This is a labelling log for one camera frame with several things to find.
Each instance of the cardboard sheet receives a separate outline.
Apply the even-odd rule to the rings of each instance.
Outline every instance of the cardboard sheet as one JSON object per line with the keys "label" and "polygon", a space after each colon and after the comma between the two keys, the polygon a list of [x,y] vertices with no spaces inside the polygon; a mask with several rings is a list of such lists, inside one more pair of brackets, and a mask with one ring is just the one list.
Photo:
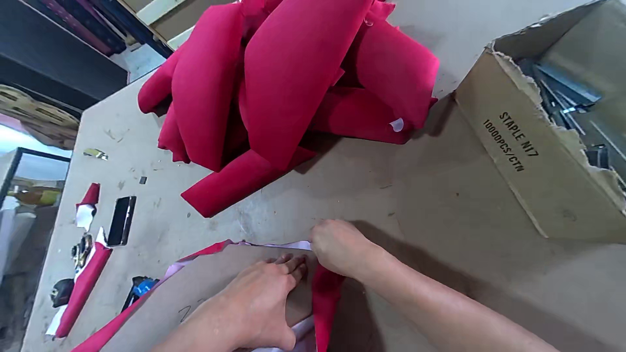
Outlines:
{"label": "cardboard sheet", "polygon": [[237,274],[255,262],[283,253],[307,256],[308,275],[289,294],[285,318],[293,326],[311,315],[311,279],[317,261],[311,251],[231,245],[200,256],[150,292],[142,306],[102,349],[103,352],[150,351],[185,321],[205,300],[219,293]]}

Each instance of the left hand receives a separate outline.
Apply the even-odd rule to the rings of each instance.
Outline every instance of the left hand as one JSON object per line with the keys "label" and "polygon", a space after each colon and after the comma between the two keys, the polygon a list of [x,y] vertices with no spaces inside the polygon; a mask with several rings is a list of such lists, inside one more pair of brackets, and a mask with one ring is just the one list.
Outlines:
{"label": "left hand", "polygon": [[292,350],[295,334],[285,320],[285,304],[288,293],[306,272],[305,257],[293,258],[292,254],[253,264],[222,292],[202,303],[179,331],[159,347],[166,351],[167,347],[176,346],[168,344],[171,340],[187,339],[194,342],[176,350],[232,351],[241,347]]}

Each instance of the open cardboard box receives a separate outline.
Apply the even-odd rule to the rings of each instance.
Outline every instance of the open cardboard box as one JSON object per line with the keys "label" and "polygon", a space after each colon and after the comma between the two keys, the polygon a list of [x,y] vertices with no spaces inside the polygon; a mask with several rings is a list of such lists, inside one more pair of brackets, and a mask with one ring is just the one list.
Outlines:
{"label": "open cardboard box", "polygon": [[539,233],[626,243],[618,175],[589,164],[575,130],[554,125],[535,81],[514,63],[532,58],[593,87],[593,107],[626,134],[626,6],[594,1],[491,42],[456,90],[463,115]]}

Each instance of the finger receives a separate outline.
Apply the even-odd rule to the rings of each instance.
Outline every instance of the finger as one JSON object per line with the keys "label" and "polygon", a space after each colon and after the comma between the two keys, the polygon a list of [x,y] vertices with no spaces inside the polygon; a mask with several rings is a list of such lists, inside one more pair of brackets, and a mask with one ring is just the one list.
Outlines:
{"label": "finger", "polygon": [[285,254],[283,254],[282,256],[280,256],[280,257],[278,258],[278,260],[274,262],[274,264],[283,264],[283,263],[286,263],[286,262],[290,261],[293,257],[294,257],[294,255],[293,255],[293,254],[291,254],[291,253],[285,253]]}
{"label": "finger", "polygon": [[285,274],[291,274],[292,271],[298,267],[298,265],[304,262],[304,256],[293,258],[287,261],[285,264],[281,264],[282,270]]}
{"label": "finger", "polygon": [[298,286],[302,278],[307,274],[307,270],[307,264],[303,262],[302,264],[298,265],[298,267],[296,267],[294,271],[291,272],[291,276],[293,276],[295,279],[294,287]]}
{"label": "finger", "polygon": [[280,337],[278,337],[276,342],[276,347],[282,349],[283,351],[291,351],[295,347],[294,331],[291,330],[287,324],[285,324],[284,328],[281,329]]}

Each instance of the workbench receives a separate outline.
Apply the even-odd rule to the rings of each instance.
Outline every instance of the workbench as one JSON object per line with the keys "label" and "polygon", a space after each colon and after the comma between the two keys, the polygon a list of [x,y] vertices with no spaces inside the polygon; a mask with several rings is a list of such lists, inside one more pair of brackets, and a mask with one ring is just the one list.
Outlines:
{"label": "workbench", "polygon": [[[452,66],[465,70],[446,63],[452,52],[435,53],[442,75]],[[472,55],[459,59],[470,62],[467,69]],[[425,131],[405,145],[323,138],[325,153],[204,219],[180,193],[210,171],[173,163],[170,152],[157,149],[163,116],[142,114],[136,102],[145,80],[83,115],[24,352],[69,351],[84,341],[120,313],[133,276],[162,277],[174,261],[225,239],[307,239],[321,219],[356,221],[400,260],[562,351],[626,348],[626,303],[619,294],[626,289],[626,247],[542,238],[453,101],[439,102]],[[456,83],[442,78],[438,94]],[[84,156],[86,148],[104,151],[108,160]],[[108,231],[118,197],[137,196],[128,244],[113,250],[69,336],[53,341],[44,335],[56,311],[49,292],[73,275],[70,249],[83,233],[74,205],[92,182],[101,184],[92,234],[101,226]],[[434,351],[373,292],[348,281],[344,297],[331,339],[336,350]]]}

